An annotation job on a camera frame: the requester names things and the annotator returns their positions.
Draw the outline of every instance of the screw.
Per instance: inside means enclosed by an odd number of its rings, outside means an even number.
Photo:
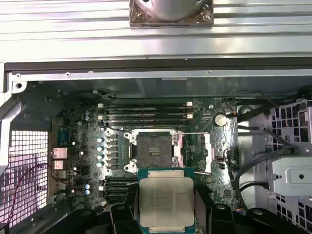
[[[260,210],[254,210],[253,213],[254,213],[255,215],[263,215],[263,212],[260,211]]]
[[[217,207],[219,210],[225,210],[225,206],[222,205],[222,204],[218,204],[216,207]]]

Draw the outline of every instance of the aluminum panel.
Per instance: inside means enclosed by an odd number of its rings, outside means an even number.
[[[0,61],[312,55],[309,0],[215,0],[212,28],[131,29],[126,0],[0,0]]]

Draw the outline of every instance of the mesh grille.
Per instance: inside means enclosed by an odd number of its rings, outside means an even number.
[[[272,116],[272,131],[288,142],[309,142],[309,123],[305,119],[305,112],[300,111],[297,104],[275,108]],[[274,139],[273,149],[276,151],[279,147],[282,147],[282,144]]]
[[[293,223],[293,213],[288,210],[283,204],[277,203],[276,204],[277,209],[277,216],[287,220],[290,223]]]
[[[0,223],[6,222],[11,213],[13,193],[19,178],[31,167],[48,162],[48,133],[12,131],[9,147],[9,165],[0,177]],[[46,205],[47,166],[28,173],[19,185],[13,226]]]
[[[312,232],[312,208],[302,202],[298,202],[298,214],[296,215],[296,224],[302,229]]]

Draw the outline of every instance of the cable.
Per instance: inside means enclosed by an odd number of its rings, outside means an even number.
[[[240,191],[242,192],[243,190],[245,190],[251,186],[262,186],[265,189],[269,189],[269,184],[267,182],[251,182],[251,183],[248,183],[248,184],[244,185],[243,187],[241,187]]]
[[[285,105],[289,105],[289,104],[292,104],[294,102],[297,101],[298,99],[298,95],[290,95],[290,96],[287,96],[283,99],[278,99],[278,100],[275,100],[275,103],[278,105],[278,106],[285,106]],[[246,105],[247,103],[243,102],[243,103],[237,103],[237,105]],[[268,102],[267,104],[264,104],[252,111],[249,111],[245,114],[242,114],[242,115],[239,115],[237,117],[237,122],[238,123],[241,123],[241,122],[244,122],[244,121],[248,121],[249,119],[261,114],[261,113],[264,113],[266,111],[269,111],[270,109],[274,108],[274,107],[278,107],[276,106],[275,104],[272,104],[271,102]]]
[[[231,94],[231,95],[228,96],[228,98],[225,100],[225,102],[227,102],[228,100],[234,98],[236,95],[245,94],[245,93],[251,93],[251,92],[259,93],[260,95],[262,95],[262,97],[264,97],[273,106],[275,106],[275,107],[279,106],[275,101],[273,101],[271,98],[269,98],[267,95],[265,95],[262,91],[257,90],[257,89],[243,90],[243,91],[239,91],[237,93]]]
[[[20,183],[21,183],[22,179],[23,179],[26,175],[28,175],[28,173],[30,173],[33,169],[35,169],[35,168],[37,168],[37,167],[40,167],[40,166],[43,166],[43,165],[47,165],[47,166],[50,168],[50,173],[51,173],[50,176],[51,176],[53,179],[55,179],[56,181],[59,181],[59,182],[61,182],[61,183],[66,184],[65,182],[60,181],[58,178],[52,176],[52,166],[51,166],[50,164],[46,163],[46,162],[37,164],[37,165],[35,165],[35,166],[29,168],[29,169],[19,178],[19,180],[18,180],[18,182],[17,182],[17,184],[16,184],[16,186],[15,186],[15,189],[14,189],[14,192],[13,192],[12,208],[11,208],[11,211],[10,211],[10,214],[9,214],[9,216],[8,216],[8,219],[7,219],[6,223],[9,223],[9,222],[11,221],[11,219],[13,218],[13,215],[14,215],[14,205],[15,205],[15,202],[16,202],[17,194],[18,194],[18,188],[19,188],[19,186],[20,186]]]
[[[95,90],[95,89],[86,89],[86,90],[79,90],[79,91],[74,91],[68,95],[69,98],[75,98],[77,96],[81,96],[83,94],[95,94],[99,95],[101,98],[109,98],[110,100],[116,100],[116,96],[113,94],[109,93],[104,93],[100,90]]]
[[[113,131],[116,131],[116,132],[122,132],[122,133],[132,133],[132,131],[127,131],[127,130],[123,130],[123,129],[117,129],[117,128],[112,128],[112,127],[110,127],[110,126],[106,126],[106,128],[109,128],[109,129],[111,129],[111,130],[113,130]]]
[[[233,187],[236,191],[236,195],[238,196],[243,208],[245,211],[248,210],[248,207],[246,206],[246,203],[242,197],[242,194],[240,192],[240,187],[239,187],[239,178],[245,174],[248,170],[250,170],[251,168],[253,168],[254,166],[258,165],[260,162],[263,162],[265,160],[268,159],[272,159],[272,158],[277,158],[280,157],[280,152],[279,151],[274,151],[274,152],[270,152],[270,153],[266,153],[263,155],[257,155],[254,156],[252,159],[250,159],[247,163],[245,163],[241,169],[237,172],[236,177],[233,181]]]
[[[286,141],[283,138],[281,138],[280,136],[276,135],[275,133],[273,133],[269,129],[264,128],[263,131],[261,131],[260,127],[246,127],[246,126],[241,126],[241,125],[238,125],[237,128],[238,129],[244,129],[244,130],[265,132],[265,133],[270,134],[275,140],[277,140],[279,143],[283,144],[284,146],[291,146],[291,144],[288,141]]]

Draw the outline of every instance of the black cable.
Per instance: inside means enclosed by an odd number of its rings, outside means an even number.
[[[95,94],[97,96],[100,96],[101,98],[109,98],[110,100],[116,100],[116,97],[114,95],[105,93],[105,92],[102,92],[101,90],[96,90],[96,89],[85,89],[85,90],[74,91],[68,95],[68,98],[73,99],[73,98],[77,98],[78,96],[82,96],[84,94]]]
[[[251,186],[262,186],[265,189],[269,189],[269,184],[267,182],[251,182],[240,188],[240,191],[243,191]]]
[[[246,203],[242,197],[242,194],[240,192],[240,187],[239,187],[239,178],[245,174],[248,170],[250,170],[251,168],[253,168],[254,166],[258,165],[260,162],[263,162],[265,160],[268,159],[272,159],[272,158],[278,158],[280,157],[280,152],[279,151],[274,151],[274,152],[270,152],[270,153],[266,153],[263,155],[258,155],[258,156],[254,156],[252,159],[250,159],[247,163],[245,163],[241,169],[237,172],[234,182],[233,182],[233,188],[236,191],[236,194],[244,208],[245,211],[248,210],[248,207],[246,206]]]
[[[296,102],[296,100],[297,100],[297,98],[295,98],[295,97],[292,97],[291,99],[286,98],[284,100],[281,100],[277,104],[279,106],[285,106],[285,105],[289,105],[289,104],[292,104],[292,103]],[[252,111],[249,111],[249,112],[247,112],[245,114],[239,115],[237,117],[237,122],[241,123],[241,122],[244,122],[244,121],[248,121],[251,118],[256,117],[259,114],[262,114],[264,112],[270,111],[270,109],[272,109],[274,107],[275,107],[275,105],[273,105],[272,103],[268,103],[268,104],[262,105],[262,106],[254,109]]]
[[[278,104],[274,100],[272,100],[267,95],[265,95],[262,91],[257,90],[257,89],[243,90],[243,91],[239,91],[237,93],[231,94],[231,95],[228,96],[227,99],[225,99],[225,102],[227,102],[228,100],[234,98],[236,95],[241,95],[241,94],[246,94],[246,93],[259,93],[265,100],[267,100],[273,106],[278,107]]]
[[[122,133],[132,133],[132,131],[127,131],[127,130],[123,130],[123,129],[117,129],[117,128],[112,128],[112,127],[110,127],[110,126],[106,126],[106,128],[109,128],[109,129],[111,129],[111,130],[113,130],[113,131],[116,131],[116,132],[122,132]]]
[[[276,135],[275,133],[273,133],[271,130],[264,128],[263,131],[260,130],[260,127],[246,127],[246,126],[241,126],[238,125],[237,126],[238,129],[244,129],[244,130],[251,130],[251,131],[259,131],[259,132],[265,132],[270,134],[275,140],[277,140],[279,143],[283,144],[284,146],[291,146],[291,144],[284,140],[283,138],[281,138],[280,136]]]

